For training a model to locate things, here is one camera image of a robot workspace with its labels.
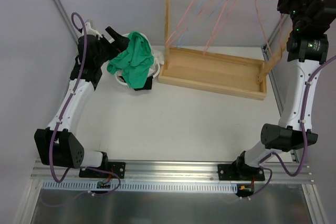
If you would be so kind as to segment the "aluminium mounting rail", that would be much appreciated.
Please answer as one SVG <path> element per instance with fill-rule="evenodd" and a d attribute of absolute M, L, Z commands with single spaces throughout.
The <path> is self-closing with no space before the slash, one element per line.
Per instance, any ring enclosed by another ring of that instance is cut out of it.
<path fill-rule="evenodd" d="M 217 165 L 228 162 L 179 162 L 179 161 L 130 161 L 112 160 L 113 162 L 125 162 L 125 181 L 144 182 L 217 182 Z M 266 162 L 262 167 L 272 170 L 271 183 L 273 184 L 314 184 L 313 173 L 310 166 L 305 164 L 299 175 L 288 176 L 280 163 Z M 45 166 L 38 159 L 35 161 L 30 179 L 52 179 L 49 166 Z M 75 180 L 79 178 L 79 170 L 71 169 L 66 178 Z"/>

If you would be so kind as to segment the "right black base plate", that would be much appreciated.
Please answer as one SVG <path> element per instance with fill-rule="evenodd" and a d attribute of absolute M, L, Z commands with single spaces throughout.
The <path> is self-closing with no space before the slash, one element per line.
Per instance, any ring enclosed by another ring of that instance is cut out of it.
<path fill-rule="evenodd" d="M 231 164 L 218 164 L 217 165 L 218 179 L 224 181 L 264 181 L 265 175 L 262 169 L 250 167 L 245 164 L 237 165 Z"/>

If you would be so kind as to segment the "black tank top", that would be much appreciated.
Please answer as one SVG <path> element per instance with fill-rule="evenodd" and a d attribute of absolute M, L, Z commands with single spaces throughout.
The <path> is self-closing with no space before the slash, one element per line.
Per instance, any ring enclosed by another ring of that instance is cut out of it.
<path fill-rule="evenodd" d="M 118 80 L 121 80 L 121 82 L 125 83 L 125 80 L 122 76 L 118 77 Z M 151 90 L 152 89 L 152 83 L 153 83 L 153 76 L 150 76 L 146 79 L 146 82 L 142 88 L 132 88 L 134 91 L 142 91 L 142 90 Z"/>

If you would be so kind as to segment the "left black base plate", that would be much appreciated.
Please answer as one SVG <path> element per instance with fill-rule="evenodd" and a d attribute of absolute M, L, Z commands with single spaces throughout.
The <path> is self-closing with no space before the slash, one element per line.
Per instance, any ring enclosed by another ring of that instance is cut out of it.
<path fill-rule="evenodd" d="M 107 179 L 110 176 L 110 173 L 114 173 L 120 179 L 124 179 L 125 175 L 125 162 L 111 162 L 107 161 L 99 167 L 93 167 L 93 169 L 86 168 L 80 170 L 80 178 L 97 178 L 97 179 Z"/>

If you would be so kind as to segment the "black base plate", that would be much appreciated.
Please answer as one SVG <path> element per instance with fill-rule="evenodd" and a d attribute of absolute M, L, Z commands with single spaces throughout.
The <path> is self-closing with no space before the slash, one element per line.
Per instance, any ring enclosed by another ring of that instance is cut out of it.
<path fill-rule="evenodd" d="M 93 169 L 86 168 L 80 170 L 80 178 L 97 178 L 97 179 L 107 179 L 110 176 L 110 173 L 114 173 L 120 179 L 124 179 L 125 175 L 125 162 L 111 162 L 107 161 L 99 167 L 93 167 Z"/>
<path fill-rule="evenodd" d="M 224 181 L 264 181 L 265 175 L 262 169 L 250 167 L 245 164 L 237 165 L 231 164 L 218 164 L 217 165 L 218 179 Z"/>

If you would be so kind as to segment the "pink hanger with cream top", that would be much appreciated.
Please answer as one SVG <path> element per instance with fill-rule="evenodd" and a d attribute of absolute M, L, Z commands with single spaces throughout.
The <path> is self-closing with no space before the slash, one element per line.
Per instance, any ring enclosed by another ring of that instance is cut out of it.
<path fill-rule="evenodd" d="M 214 42 L 214 40 L 216 39 L 216 37 L 218 36 L 219 32 L 221 31 L 221 29 L 223 28 L 224 24 L 226 23 L 229 15 L 231 14 L 233 8 L 236 5 L 236 2 L 238 0 L 225 0 L 225 3 L 221 9 L 221 12 L 218 16 L 218 19 L 216 21 L 216 24 L 212 30 L 212 33 L 206 43 L 206 46 L 203 50 L 203 55 L 205 55 L 205 53 L 208 51 L 209 47 L 212 45 L 212 43 Z"/>

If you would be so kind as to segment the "wooden clothes rack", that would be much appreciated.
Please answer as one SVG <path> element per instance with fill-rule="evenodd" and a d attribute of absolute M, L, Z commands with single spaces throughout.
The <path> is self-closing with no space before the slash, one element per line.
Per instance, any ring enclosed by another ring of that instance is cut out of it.
<path fill-rule="evenodd" d="M 160 83 L 248 99 L 265 99 L 265 79 L 275 63 L 208 51 L 203 55 L 203 50 L 167 45 L 166 40 L 172 34 L 170 17 L 171 0 L 165 0 L 165 62 L 158 75 Z"/>

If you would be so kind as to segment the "blue wire hanger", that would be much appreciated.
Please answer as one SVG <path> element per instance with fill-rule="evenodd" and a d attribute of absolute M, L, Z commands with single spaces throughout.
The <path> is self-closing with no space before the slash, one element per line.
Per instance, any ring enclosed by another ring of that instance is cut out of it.
<path fill-rule="evenodd" d="M 166 44 L 170 46 L 175 44 L 177 48 L 185 46 L 192 38 L 203 32 L 205 25 L 216 12 L 220 14 L 224 3 L 225 0 L 192 0 L 175 30 L 166 40 Z"/>

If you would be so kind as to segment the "green tank top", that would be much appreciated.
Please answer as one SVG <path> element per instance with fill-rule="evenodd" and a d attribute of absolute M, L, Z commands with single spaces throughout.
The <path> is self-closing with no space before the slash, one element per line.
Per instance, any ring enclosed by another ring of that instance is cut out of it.
<path fill-rule="evenodd" d="M 110 60 L 107 71 L 121 75 L 132 89 L 141 89 L 145 86 L 149 69 L 154 64 L 154 56 L 147 38 L 138 31 L 128 34 L 130 42 L 127 49 Z"/>

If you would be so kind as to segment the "cream tank top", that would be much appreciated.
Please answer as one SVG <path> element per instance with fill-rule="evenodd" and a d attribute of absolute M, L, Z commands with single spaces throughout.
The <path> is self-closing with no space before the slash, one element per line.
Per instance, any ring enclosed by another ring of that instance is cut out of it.
<path fill-rule="evenodd" d="M 154 57 L 154 64 L 149 68 L 148 77 L 153 76 L 155 78 L 160 72 L 161 65 L 164 64 L 164 57 L 163 53 L 156 49 L 152 49 L 152 55 Z"/>

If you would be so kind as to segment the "white perforated plastic basket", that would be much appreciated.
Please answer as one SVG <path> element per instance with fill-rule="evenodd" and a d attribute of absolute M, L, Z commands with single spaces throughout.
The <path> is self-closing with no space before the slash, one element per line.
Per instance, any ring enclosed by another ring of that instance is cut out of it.
<path fill-rule="evenodd" d="M 107 71 L 130 89 L 150 90 L 160 71 L 162 53 L 152 48 L 143 33 L 133 31 L 125 36 L 130 40 L 127 49 L 108 62 Z"/>

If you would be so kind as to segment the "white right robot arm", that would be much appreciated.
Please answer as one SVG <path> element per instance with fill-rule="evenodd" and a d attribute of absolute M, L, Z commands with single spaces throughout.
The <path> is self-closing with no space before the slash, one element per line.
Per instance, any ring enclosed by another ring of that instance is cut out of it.
<path fill-rule="evenodd" d="M 264 124 L 260 141 L 242 152 L 226 170 L 232 179 L 257 180 L 263 175 L 260 165 L 272 156 L 302 149 L 317 142 L 312 132 L 311 111 L 320 71 L 335 57 L 327 58 L 326 31 L 335 20 L 335 0 L 278 0 L 277 10 L 292 20 L 286 44 L 290 65 L 290 83 L 285 106 L 277 125 Z"/>

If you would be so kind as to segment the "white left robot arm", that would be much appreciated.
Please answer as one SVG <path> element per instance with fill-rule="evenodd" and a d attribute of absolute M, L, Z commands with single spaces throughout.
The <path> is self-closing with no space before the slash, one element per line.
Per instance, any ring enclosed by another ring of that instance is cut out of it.
<path fill-rule="evenodd" d="M 44 165 L 91 167 L 97 177 L 109 172 L 106 154 L 84 149 L 76 138 L 82 112 L 101 79 L 102 65 L 125 51 L 130 41 L 126 34 L 120 35 L 111 27 L 107 27 L 106 32 L 111 41 L 90 27 L 82 33 L 65 98 L 47 127 L 35 132 L 34 140 Z"/>

